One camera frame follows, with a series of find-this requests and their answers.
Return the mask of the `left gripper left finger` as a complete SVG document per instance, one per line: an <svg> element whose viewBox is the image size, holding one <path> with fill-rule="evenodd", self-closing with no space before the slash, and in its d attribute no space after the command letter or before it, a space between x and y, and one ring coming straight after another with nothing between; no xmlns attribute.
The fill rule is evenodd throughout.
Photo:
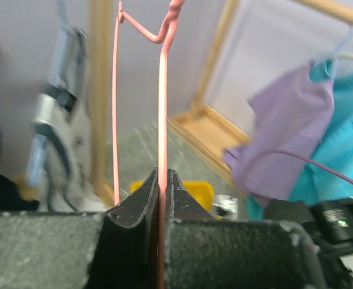
<svg viewBox="0 0 353 289"><path fill-rule="evenodd" d="M89 288L156 288L158 170L105 213L89 269Z"/></svg>

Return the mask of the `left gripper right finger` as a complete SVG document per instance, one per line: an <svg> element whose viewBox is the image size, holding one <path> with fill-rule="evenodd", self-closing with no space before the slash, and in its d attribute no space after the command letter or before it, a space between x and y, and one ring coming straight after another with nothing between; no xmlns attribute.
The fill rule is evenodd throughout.
<svg viewBox="0 0 353 289"><path fill-rule="evenodd" d="M215 218L186 190L174 169L167 171L166 219L214 221Z"/></svg>

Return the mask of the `pink wire hanger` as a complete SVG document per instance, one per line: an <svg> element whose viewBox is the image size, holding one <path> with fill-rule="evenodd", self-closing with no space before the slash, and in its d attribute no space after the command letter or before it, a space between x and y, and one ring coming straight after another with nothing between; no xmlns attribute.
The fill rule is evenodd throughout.
<svg viewBox="0 0 353 289"><path fill-rule="evenodd" d="M132 16L123 10L122 2L118 2L117 16L114 27L112 89L111 89L111 128L113 153L113 193L114 204L120 202L119 196L119 161L117 147L117 53L119 24L127 20L148 40L162 44L158 70L158 242L157 242L157 287L164 288L164 221L167 189L167 68L170 47L175 38L178 18L184 1L170 1L168 12L163 19L157 35L151 33Z"/></svg>

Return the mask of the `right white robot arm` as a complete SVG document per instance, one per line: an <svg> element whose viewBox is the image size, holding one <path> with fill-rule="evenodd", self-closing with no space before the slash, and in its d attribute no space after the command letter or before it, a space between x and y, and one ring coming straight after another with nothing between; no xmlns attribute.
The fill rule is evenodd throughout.
<svg viewBox="0 0 353 289"><path fill-rule="evenodd" d="M265 208L263 218L300 224L320 248L320 257L330 267L343 266L353 277L353 197L312 206L275 199Z"/></svg>

